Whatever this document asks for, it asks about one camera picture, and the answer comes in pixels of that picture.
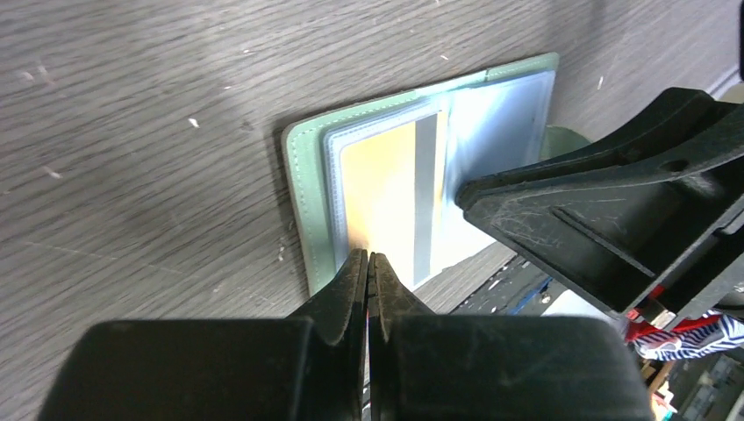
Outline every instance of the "striped fabric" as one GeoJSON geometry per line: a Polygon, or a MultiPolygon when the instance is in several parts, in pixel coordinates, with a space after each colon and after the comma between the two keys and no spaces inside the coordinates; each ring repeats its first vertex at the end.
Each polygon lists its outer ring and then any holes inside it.
{"type": "MultiPolygon", "coordinates": [[[[717,314],[709,311],[707,317],[717,314]]],[[[633,341],[635,351],[650,360],[687,360],[744,344],[744,324],[727,315],[687,332],[655,332],[633,341]]]]}

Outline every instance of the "wallet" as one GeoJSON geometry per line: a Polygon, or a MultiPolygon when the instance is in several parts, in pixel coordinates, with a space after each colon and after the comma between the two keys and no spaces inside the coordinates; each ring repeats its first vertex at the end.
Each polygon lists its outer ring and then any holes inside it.
{"type": "Polygon", "coordinates": [[[413,290],[493,243],[454,197],[464,182],[539,160],[557,65],[543,54],[288,127],[311,295],[354,248],[384,253],[413,290]]]}

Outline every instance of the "blue cable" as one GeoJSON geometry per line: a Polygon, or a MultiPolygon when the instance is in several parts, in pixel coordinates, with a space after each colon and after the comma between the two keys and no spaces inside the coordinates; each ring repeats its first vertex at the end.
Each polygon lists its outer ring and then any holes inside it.
{"type": "Polygon", "coordinates": [[[543,289],[547,288],[547,285],[553,280],[553,276],[549,276],[543,281],[539,287],[536,289],[533,289],[532,291],[528,292],[526,296],[522,297],[521,300],[517,303],[517,305],[514,306],[513,309],[506,312],[509,316],[514,316],[515,314],[519,313],[524,309],[527,304],[532,300],[536,295],[540,293],[543,289]]]}

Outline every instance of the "wood grain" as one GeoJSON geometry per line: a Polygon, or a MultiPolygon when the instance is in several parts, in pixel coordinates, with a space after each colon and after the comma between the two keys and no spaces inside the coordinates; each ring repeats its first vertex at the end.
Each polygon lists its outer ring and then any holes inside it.
{"type": "MultiPolygon", "coordinates": [[[[0,419],[35,414],[96,321],[281,317],[306,299],[288,123],[557,51],[551,119],[598,138],[661,89],[730,72],[737,6],[2,2],[0,419]]],[[[450,310],[508,256],[493,246],[417,293],[450,310]]]]}

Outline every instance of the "metal part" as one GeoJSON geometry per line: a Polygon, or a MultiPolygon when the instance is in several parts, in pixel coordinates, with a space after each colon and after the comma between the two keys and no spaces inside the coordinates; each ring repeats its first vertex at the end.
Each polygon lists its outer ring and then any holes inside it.
{"type": "Polygon", "coordinates": [[[738,282],[725,274],[744,253],[742,128],[744,108],[667,89],[606,138],[469,182],[457,202],[599,309],[626,313],[662,285],[653,319],[670,328],[738,282]]]}
{"type": "Polygon", "coordinates": [[[286,319],[94,326],[39,419],[360,419],[367,324],[375,421],[651,419],[603,322],[435,315],[363,250],[286,319]]]}

